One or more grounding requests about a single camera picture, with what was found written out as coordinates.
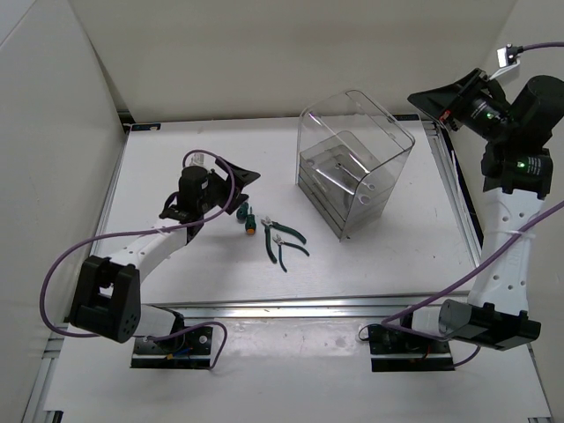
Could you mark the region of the green orange stubby screwdriver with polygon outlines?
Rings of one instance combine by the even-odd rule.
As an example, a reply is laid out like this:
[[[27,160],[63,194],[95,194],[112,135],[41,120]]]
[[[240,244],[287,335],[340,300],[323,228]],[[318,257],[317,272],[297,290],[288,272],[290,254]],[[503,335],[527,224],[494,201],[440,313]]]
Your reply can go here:
[[[245,219],[245,232],[247,235],[254,235],[256,232],[256,217],[253,213],[251,207],[249,207],[246,219]]]

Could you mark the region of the green handled cutter pliers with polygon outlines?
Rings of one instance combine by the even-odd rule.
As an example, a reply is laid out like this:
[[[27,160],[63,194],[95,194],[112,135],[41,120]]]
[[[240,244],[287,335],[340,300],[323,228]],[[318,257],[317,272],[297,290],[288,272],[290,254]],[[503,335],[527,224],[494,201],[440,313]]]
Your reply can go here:
[[[273,252],[272,243],[275,243],[278,247],[277,254],[274,254]],[[292,242],[285,241],[279,235],[275,235],[274,237],[271,236],[267,237],[265,240],[265,244],[266,244],[266,251],[270,260],[274,264],[278,264],[284,273],[287,273],[286,264],[284,262],[284,247],[299,250],[305,256],[310,257],[310,253],[304,247]]]

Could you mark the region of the clear plastic organizer case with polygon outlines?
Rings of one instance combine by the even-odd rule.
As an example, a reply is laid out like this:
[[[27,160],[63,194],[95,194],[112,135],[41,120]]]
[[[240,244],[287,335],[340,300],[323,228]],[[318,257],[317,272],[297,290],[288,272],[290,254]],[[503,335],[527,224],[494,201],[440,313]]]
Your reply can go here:
[[[296,183],[343,240],[382,216],[414,145],[377,101],[345,90],[301,112]]]

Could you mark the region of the smoky clear plastic drawer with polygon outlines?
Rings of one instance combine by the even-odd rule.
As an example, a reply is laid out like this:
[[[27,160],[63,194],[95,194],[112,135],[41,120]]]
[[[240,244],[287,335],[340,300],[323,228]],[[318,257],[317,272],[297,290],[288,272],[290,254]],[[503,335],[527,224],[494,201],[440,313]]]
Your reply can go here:
[[[396,182],[347,130],[299,153],[298,184],[339,240],[382,215]]]

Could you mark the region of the silver combination wrench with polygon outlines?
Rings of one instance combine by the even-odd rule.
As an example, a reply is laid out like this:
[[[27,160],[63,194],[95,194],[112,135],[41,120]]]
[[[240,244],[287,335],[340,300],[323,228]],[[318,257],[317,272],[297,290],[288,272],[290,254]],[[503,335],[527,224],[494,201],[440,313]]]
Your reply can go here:
[[[345,208],[351,206],[358,187],[372,192],[375,185],[364,181],[366,169],[359,163],[344,160],[329,159],[317,163],[312,159],[305,161],[308,170],[313,174],[312,179],[320,186],[326,197],[339,201]]]

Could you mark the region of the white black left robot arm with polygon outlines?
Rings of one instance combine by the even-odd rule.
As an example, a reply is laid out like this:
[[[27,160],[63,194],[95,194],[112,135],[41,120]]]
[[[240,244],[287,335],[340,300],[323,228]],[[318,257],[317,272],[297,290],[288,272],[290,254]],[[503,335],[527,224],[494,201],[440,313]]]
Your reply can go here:
[[[186,332],[177,313],[141,301],[144,280],[174,252],[188,245],[213,208],[232,214],[248,195],[244,188],[258,172],[216,159],[227,174],[221,177],[202,165],[186,166],[178,188],[165,201],[148,234],[105,257],[89,256],[82,264],[70,309],[70,324],[124,343],[149,338],[169,353],[180,350]]]

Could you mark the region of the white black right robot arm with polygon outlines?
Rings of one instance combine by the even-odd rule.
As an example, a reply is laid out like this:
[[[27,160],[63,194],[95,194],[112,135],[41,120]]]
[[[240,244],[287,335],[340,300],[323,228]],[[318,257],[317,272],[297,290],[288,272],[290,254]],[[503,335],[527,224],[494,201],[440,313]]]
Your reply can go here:
[[[414,353],[428,338],[439,338],[504,351],[536,340],[541,324],[528,316],[527,275],[532,228],[546,217],[541,209],[552,184],[545,144],[563,117],[562,80],[534,76],[508,102],[498,80],[476,69],[408,101],[435,122],[465,126],[486,140],[487,219],[467,300],[446,300],[437,311],[419,306],[398,317],[398,346]]]

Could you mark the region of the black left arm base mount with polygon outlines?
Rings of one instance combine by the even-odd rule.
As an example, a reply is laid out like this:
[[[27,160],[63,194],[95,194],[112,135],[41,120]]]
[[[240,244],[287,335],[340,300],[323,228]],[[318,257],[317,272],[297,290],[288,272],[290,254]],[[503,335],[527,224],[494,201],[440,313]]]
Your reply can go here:
[[[134,369],[207,369],[212,363],[213,328],[206,325],[165,341],[136,338],[130,367]]]

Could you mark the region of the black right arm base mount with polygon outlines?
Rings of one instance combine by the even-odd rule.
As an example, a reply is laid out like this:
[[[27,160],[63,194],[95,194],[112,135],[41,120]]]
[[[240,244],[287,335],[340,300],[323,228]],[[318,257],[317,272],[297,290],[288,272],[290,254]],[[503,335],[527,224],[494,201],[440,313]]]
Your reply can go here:
[[[359,341],[368,342],[371,369],[375,373],[454,371],[448,342],[367,324],[360,328]]]

